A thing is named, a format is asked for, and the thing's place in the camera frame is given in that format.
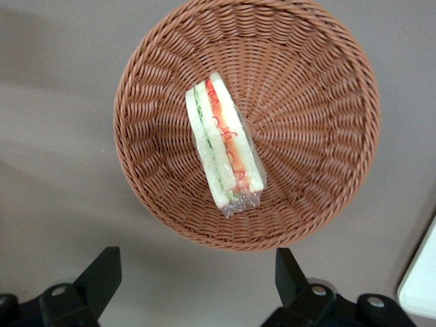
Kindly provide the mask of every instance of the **plastic wrap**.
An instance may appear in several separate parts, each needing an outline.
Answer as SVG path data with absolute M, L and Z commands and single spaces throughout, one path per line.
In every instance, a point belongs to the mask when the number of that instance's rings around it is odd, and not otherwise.
M 217 208 L 229 217 L 260 205 L 266 173 L 247 122 L 218 73 L 186 92 L 198 155 Z

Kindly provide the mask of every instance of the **floor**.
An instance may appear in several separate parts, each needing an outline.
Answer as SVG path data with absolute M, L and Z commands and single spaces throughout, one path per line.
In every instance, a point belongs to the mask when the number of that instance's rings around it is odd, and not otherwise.
M 182 2 L 0 3 L 0 293 L 28 300 L 118 245 L 123 282 L 102 326 L 259 326 L 280 305 L 274 251 L 228 253 L 181 238 L 148 214 L 121 172 L 119 78 L 144 34 Z M 351 204 L 291 249 L 307 276 L 349 300 L 396 298 L 436 207 L 436 2 L 318 3 L 373 65 L 381 137 Z

